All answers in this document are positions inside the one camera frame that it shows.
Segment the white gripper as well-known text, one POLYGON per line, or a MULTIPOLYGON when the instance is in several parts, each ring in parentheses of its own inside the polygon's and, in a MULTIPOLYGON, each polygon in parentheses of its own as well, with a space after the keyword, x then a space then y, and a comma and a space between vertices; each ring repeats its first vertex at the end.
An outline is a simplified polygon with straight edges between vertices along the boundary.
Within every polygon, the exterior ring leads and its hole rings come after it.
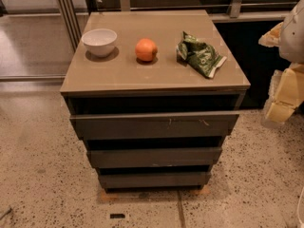
MULTIPOLYGON (((258 43, 267 48, 277 47, 282 25, 282 22, 275 25, 259 38, 258 43)), ((304 65, 291 63, 282 73, 275 91, 275 103, 267 101, 264 106, 265 119, 274 123, 285 123, 295 112, 294 108, 303 102, 304 65)))

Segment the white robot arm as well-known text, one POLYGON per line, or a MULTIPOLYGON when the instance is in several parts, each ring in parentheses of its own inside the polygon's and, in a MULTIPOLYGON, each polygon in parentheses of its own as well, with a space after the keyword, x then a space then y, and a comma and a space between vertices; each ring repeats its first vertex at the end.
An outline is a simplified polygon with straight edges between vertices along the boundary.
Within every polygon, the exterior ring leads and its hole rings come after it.
POLYGON ((274 72, 263 108, 262 123, 279 127, 304 102, 304 0, 295 5, 283 22, 262 35, 258 43, 267 48, 278 47, 279 56, 291 63, 283 71, 274 72))

